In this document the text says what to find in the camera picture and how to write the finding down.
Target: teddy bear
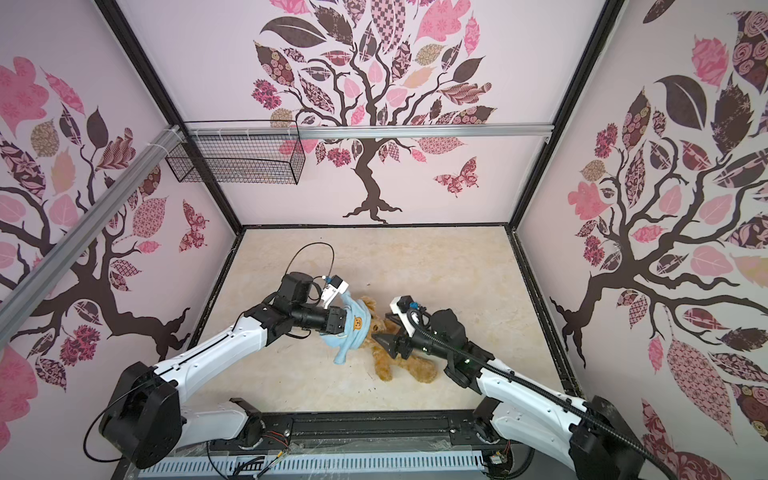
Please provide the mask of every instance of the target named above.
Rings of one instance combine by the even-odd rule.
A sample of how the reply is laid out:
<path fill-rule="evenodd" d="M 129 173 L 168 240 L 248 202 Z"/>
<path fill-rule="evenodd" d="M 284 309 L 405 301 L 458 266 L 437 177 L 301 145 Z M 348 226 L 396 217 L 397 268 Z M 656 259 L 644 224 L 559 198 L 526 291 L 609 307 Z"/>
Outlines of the teddy bear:
<path fill-rule="evenodd" d="M 371 312 L 371 327 L 363 342 L 363 346 L 370 347 L 373 353 L 373 365 L 376 375 L 384 382 L 392 380 L 391 365 L 408 370 L 408 373 L 421 383 L 431 383 L 437 378 L 437 366 L 432 360 L 411 355 L 407 360 L 398 356 L 392 359 L 389 354 L 371 337 L 373 333 L 397 333 L 399 326 L 391 320 L 383 319 L 376 314 L 376 301 L 367 296 L 360 298 Z"/>

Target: pink butterfly decal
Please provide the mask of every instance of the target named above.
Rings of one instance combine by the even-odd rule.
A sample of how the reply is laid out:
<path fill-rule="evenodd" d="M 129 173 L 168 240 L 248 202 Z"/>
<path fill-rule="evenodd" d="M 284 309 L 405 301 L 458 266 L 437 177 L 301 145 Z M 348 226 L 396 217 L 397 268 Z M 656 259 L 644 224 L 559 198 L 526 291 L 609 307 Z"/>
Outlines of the pink butterfly decal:
<path fill-rule="evenodd" d="M 194 208 L 186 200 L 183 200 L 183 202 L 184 216 L 187 218 L 187 223 L 190 224 L 190 229 L 181 237 L 179 252 L 189 250 L 192 247 L 200 248 L 204 246 L 205 237 L 200 231 L 205 228 L 206 222 L 210 222 L 210 220 L 205 220 L 203 214 L 195 213 Z"/>
<path fill-rule="evenodd" d="M 454 175 L 438 175 L 435 177 L 435 181 L 441 185 L 448 187 L 448 191 L 458 198 L 458 192 L 462 191 L 466 185 L 467 187 L 477 187 L 478 176 L 475 173 L 477 170 L 477 163 L 475 160 L 477 157 L 472 157 L 462 167 L 462 172 L 458 176 Z"/>

